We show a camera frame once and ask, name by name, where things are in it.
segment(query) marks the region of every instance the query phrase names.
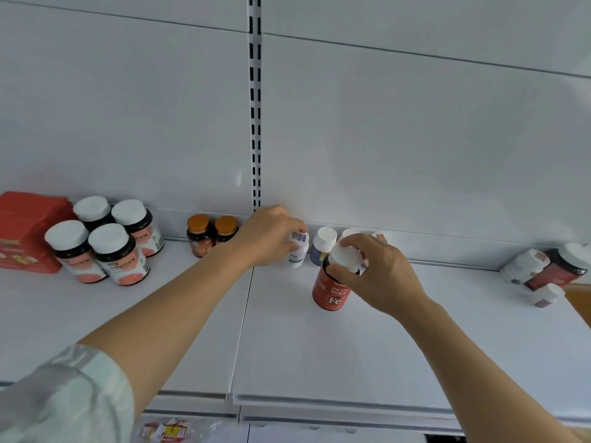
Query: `hand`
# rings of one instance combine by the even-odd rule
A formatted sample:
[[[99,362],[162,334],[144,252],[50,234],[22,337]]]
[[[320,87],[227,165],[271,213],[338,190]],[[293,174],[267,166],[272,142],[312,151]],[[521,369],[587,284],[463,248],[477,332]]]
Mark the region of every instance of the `hand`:
[[[294,231],[306,233],[304,221],[290,217],[280,205],[261,207],[228,244],[247,258],[249,267],[267,266],[298,249],[297,243],[286,241]]]
[[[397,320],[414,305],[428,299],[417,275],[403,253],[368,234],[357,233],[343,238],[336,245],[352,245],[369,261],[362,275],[343,266],[331,264],[326,272],[350,287],[359,297],[378,311]]]

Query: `orange bottle cap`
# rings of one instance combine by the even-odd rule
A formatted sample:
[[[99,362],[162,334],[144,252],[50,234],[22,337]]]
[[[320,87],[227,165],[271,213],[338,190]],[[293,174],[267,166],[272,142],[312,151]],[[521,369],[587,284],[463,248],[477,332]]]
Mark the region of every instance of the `orange bottle cap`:
[[[199,234],[207,230],[209,225],[209,216],[206,214],[196,214],[187,220],[187,228],[191,233]]]
[[[228,236],[236,231],[238,224],[234,216],[222,216],[216,221],[216,230],[220,236]]]

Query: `forearm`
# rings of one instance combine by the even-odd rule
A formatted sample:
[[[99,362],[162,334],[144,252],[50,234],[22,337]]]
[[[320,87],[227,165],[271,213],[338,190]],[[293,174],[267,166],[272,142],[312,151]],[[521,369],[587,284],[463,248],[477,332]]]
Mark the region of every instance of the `forearm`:
[[[125,372],[134,393],[136,417],[170,377],[224,294],[247,270],[241,256],[231,243],[214,247],[174,280],[80,340],[107,353]]]
[[[402,325],[422,350],[471,443],[580,443],[503,372],[436,303]]]

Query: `left hand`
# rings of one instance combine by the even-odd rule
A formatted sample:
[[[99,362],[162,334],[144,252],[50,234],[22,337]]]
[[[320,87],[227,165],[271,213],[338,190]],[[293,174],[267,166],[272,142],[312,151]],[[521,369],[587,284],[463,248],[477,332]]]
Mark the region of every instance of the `left hand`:
[[[298,249],[286,241],[294,232],[306,233],[304,221],[291,217],[281,205],[260,207],[227,244],[247,258],[249,266],[268,266]]]

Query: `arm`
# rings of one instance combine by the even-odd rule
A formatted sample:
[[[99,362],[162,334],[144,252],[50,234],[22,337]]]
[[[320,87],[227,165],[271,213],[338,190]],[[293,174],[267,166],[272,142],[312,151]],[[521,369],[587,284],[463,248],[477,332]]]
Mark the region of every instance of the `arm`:
[[[361,250],[363,275],[328,272],[374,308],[397,319],[422,350],[471,443],[580,443],[501,370],[423,290],[400,250],[364,234],[341,245]]]
[[[259,208],[231,241],[216,245],[174,280],[79,341],[108,354],[127,375],[136,417],[236,280],[247,269],[271,264],[297,248],[285,238],[298,230],[305,231],[306,225],[283,207]]]

